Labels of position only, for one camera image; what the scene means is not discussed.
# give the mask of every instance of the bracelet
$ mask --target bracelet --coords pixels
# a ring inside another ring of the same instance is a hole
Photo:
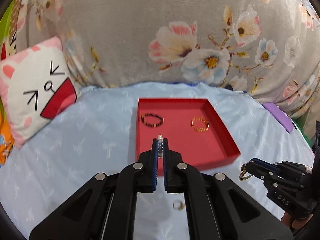
[[[148,123],[144,118],[145,116],[153,116],[153,117],[156,117],[158,119],[160,119],[160,122],[159,123]],[[142,114],[141,115],[141,121],[147,125],[147,126],[150,126],[150,127],[157,127],[157,126],[160,126],[161,124],[164,123],[164,119],[159,116],[158,114],[151,114],[151,113],[147,113],[147,114]]]
[[[208,121],[206,120],[206,119],[204,119],[203,117],[195,117],[195,118],[193,118],[192,120],[191,120],[191,127],[193,127],[193,122],[194,121],[201,121],[201,122],[204,122],[205,123],[205,125],[206,125],[206,128],[199,128],[199,127],[195,127],[194,129],[195,129],[195,131],[197,131],[197,132],[205,132],[205,131],[207,131],[208,129],[209,129],[209,123],[208,123]]]

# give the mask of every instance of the orange fabric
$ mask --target orange fabric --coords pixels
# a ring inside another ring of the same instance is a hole
[[[0,164],[3,165],[7,156],[14,147],[10,126],[4,117],[4,111],[0,111]]]

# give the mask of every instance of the pink tongue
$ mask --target pink tongue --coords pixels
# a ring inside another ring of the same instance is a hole
[[[65,100],[63,100],[61,106],[59,107],[57,111],[57,115],[60,114],[64,109],[66,109],[68,106],[72,105],[76,101],[76,95],[70,95]]]

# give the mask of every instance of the human hand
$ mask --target human hand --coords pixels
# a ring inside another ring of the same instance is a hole
[[[306,219],[304,220],[294,220],[292,222],[292,217],[287,213],[285,212],[282,219],[281,219],[281,222],[284,223],[287,227],[293,227],[294,229],[301,229],[306,223],[309,222],[309,220],[313,217],[313,215],[309,215]]]

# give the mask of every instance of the purple object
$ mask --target purple object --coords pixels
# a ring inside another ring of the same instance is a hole
[[[278,122],[290,133],[293,130],[292,120],[284,113],[282,110],[276,106],[274,103],[264,103],[262,104],[265,109],[267,109],[270,114],[278,120]]]

